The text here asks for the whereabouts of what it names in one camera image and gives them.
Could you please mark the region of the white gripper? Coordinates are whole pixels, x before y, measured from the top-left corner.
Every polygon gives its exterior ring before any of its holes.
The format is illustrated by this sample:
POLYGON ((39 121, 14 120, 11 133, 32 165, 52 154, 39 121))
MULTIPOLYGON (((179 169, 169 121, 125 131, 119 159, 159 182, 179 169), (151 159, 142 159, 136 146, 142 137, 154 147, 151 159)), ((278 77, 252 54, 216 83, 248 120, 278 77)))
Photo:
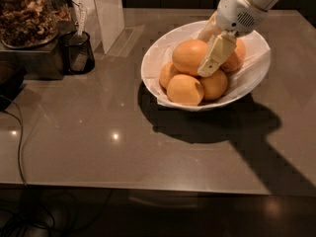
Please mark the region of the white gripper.
POLYGON ((236 34, 252 32, 267 14, 249 0, 220 0, 216 12, 197 35, 199 40, 208 43, 197 75, 208 77, 218 70, 235 50, 236 34))

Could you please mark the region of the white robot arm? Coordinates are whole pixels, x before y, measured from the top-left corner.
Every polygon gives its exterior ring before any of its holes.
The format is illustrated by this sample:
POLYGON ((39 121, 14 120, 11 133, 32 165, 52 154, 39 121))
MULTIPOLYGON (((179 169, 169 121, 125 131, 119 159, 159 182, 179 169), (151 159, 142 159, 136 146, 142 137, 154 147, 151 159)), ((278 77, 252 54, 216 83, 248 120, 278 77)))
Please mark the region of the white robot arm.
POLYGON ((212 75, 236 47, 236 39, 251 33, 279 0, 220 0, 216 11, 198 35, 208 50, 197 74, 212 75))

